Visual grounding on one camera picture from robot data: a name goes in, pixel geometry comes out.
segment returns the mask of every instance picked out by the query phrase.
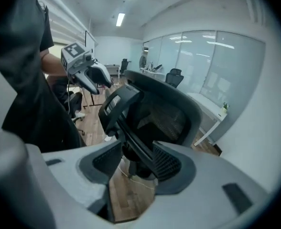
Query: table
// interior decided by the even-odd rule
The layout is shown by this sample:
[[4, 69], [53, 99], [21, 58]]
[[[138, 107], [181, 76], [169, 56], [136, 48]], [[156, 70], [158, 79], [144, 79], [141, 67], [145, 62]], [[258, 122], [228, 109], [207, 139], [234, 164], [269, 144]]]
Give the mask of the table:
[[215, 119], [216, 123], [212, 126], [211, 129], [206, 132], [202, 138], [200, 138], [196, 143], [195, 146], [197, 146], [199, 143], [201, 143], [204, 139], [206, 139], [216, 128], [219, 126], [219, 124], [225, 119], [227, 116], [227, 113], [223, 113], [221, 111], [221, 108], [218, 107], [215, 103], [213, 103], [208, 98], [204, 97], [202, 94], [196, 94], [196, 93], [187, 93], [187, 95], [192, 98], [201, 110], [207, 114], [210, 118]]
[[143, 72], [147, 72], [149, 74], [154, 75], [154, 78], [156, 78], [157, 75], [165, 75], [164, 73], [161, 73], [161, 72], [152, 72], [152, 71], [149, 71], [149, 70], [144, 70]]
[[118, 81], [119, 81], [119, 72], [120, 72], [120, 65], [119, 64], [106, 64], [105, 65], [107, 69], [114, 69], [118, 68]]

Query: white desk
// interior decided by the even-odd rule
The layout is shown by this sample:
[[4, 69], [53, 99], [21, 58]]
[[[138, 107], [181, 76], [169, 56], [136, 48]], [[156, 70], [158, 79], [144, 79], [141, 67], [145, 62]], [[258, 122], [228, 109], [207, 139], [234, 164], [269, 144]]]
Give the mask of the white desk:
[[154, 78], [156, 78], [157, 75], [164, 75], [165, 76], [165, 74], [161, 73], [161, 72], [152, 72], [152, 71], [149, 71], [149, 70], [144, 70], [144, 72], [151, 74]]
[[218, 107], [208, 98], [204, 97], [202, 94], [187, 93], [187, 95], [197, 102], [197, 104], [205, 114], [207, 114], [210, 118], [216, 120], [216, 123], [213, 125], [213, 127], [209, 129], [209, 131], [206, 132], [204, 136], [195, 143], [195, 146], [197, 146], [204, 139], [206, 139], [217, 128], [217, 126], [219, 126], [219, 124], [225, 119], [227, 114], [223, 113], [220, 107]]
[[105, 65], [107, 69], [118, 69], [118, 81], [119, 81], [119, 72], [120, 72], [120, 68], [121, 66], [118, 64], [106, 64]]

